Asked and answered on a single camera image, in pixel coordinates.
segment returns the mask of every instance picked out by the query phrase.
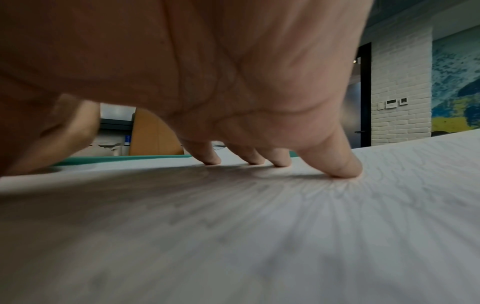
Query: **ceiling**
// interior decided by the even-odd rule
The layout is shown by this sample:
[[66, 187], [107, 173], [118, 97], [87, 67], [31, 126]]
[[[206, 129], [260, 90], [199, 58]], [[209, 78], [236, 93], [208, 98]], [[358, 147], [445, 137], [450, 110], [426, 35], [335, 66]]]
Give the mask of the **ceiling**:
[[423, 0], [375, 0], [366, 27], [371, 27], [422, 1]]

